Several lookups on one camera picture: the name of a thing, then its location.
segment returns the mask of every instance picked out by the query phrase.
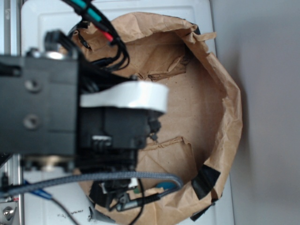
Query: black cable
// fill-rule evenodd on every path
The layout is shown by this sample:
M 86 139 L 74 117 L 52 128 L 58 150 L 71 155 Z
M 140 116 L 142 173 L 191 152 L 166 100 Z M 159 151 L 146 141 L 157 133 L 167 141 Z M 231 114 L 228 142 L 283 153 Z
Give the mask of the black cable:
M 83 19 L 91 21 L 98 29 L 112 35 L 113 41 L 111 42 L 111 45 L 118 46 L 118 48 L 119 48 L 118 52 L 119 52 L 119 50 L 122 52 L 123 59 L 121 59 L 121 61 L 119 63 L 112 65 L 110 67 L 105 67 L 103 69 L 105 69 L 106 71 L 115 71 L 115 70 L 123 69 L 129 65 L 130 59 L 129 59 L 129 54 L 127 52 L 127 48 L 126 48 L 125 44 L 119 37 L 117 31 L 115 30 L 113 25 L 110 23 L 110 21 L 95 6 L 93 6 L 91 4 L 90 0 L 85 1 L 85 3 L 86 3 L 85 8 L 81 8 L 80 6 L 78 6 L 77 4 L 72 2 L 71 0 L 62 0 L 62 1 L 67 3 L 68 5 L 70 5 L 71 7 L 73 7 L 75 12 L 78 15 L 81 15 L 83 17 Z M 89 8 L 92 9 L 96 14 L 98 14 L 101 17 L 101 21 L 97 21 L 91 15 L 89 15 L 87 13 L 87 10 Z
M 180 190 L 183 187 L 182 180 L 171 173 L 158 173 L 158 172 L 97 172 L 97 173 L 87 173 L 81 175 L 72 175 L 62 178 L 44 180 L 41 182 L 26 184 L 26 185 L 16 185 L 10 186 L 8 190 L 0 191 L 0 198 L 9 197 L 18 194 L 24 194 L 26 192 L 32 192 L 34 190 L 39 190 L 55 185 L 66 184 L 71 182 L 80 182 L 87 180 L 125 180 L 132 177 L 136 178 L 147 178 L 147 179 L 159 179 L 159 180 L 171 180 L 176 184 L 175 188 L 168 189 L 162 193 L 156 194 L 158 198 L 164 197 L 175 191 Z
M 80 225 L 75 218 L 72 216 L 72 214 L 55 198 L 51 198 L 50 200 L 52 200 L 53 203 L 55 203 L 56 205 L 58 205 L 68 216 L 69 218 L 73 221 L 73 223 L 75 225 Z
M 144 192 L 144 186 L 142 184 L 141 179 L 138 179 L 139 181 L 139 185 L 141 188 L 141 193 L 142 193 L 142 205 L 141 205 L 141 210 L 139 212 L 139 214 L 137 214 L 137 216 L 134 218 L 134 220 L 129 224 L 129 225 L 133 225 L 136 223 L 136 221 L 141 217 L 143 210 L 144 210 L 144 206 L 145 206 L 145 192 Z

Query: gray wall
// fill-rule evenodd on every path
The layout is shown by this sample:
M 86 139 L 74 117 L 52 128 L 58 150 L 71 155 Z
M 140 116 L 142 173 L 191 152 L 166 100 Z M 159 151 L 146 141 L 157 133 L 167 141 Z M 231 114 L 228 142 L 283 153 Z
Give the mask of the gray wall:
M 217 56 L 242 91 L 236 225 L 300 224 L 300 1 L 211 0 Z

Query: wire bundle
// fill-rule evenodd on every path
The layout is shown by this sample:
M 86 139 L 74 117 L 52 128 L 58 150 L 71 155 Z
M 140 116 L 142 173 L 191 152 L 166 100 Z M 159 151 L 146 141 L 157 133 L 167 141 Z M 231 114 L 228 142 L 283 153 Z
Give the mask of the wire bundle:
M 117 31 L 110 23 L 110 21 L 91 4 L 92 0 L 62 0 L 75 10 L 75 12 L 82 16 L 84 20 L 91 21 L 109 41 L 110 45 L 117 45 L 118 51 L 114 57 L 103 58 L 92 62 L 93 64 L 107 70 L 115 71 L 128 66 L 129 54 L 127 52 L 124 42 L 119 37 Z

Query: red wire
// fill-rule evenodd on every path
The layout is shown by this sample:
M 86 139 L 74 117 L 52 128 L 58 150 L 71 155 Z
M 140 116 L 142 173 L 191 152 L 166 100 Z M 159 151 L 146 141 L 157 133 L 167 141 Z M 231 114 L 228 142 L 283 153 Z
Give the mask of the red wire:
M 109 42 L 112 42 L 112 41 L 113 41 L 113 37 L 112 37 L 112 35 L 111 35 L 110 33 L 105 32 L 105 31 L 103 31 L 103 30 L 100 30 L 100 31 L 101 31 L 101 33 L 106 37 L 106 39 L 107 39 Z

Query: metal screw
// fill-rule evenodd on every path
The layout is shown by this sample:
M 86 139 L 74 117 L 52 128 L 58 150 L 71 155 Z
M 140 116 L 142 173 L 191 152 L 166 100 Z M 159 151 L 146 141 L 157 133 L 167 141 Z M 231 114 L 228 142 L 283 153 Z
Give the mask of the metal screw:
M 36 80 L 27 80 L 25 81 L 25 88 L 30 92 L 37 93 L 41 91 L 42 85 Z
M 13 208 L 9 206 L 3 210 L 3 215 L 8 221 L 14 216 L 14 213 L 15 211 L 13 210 Z
M 29 114 L 23 120 L 23 125 L 28 130 L 35 130 L 39 127 L 40 121 L 37 115 Z

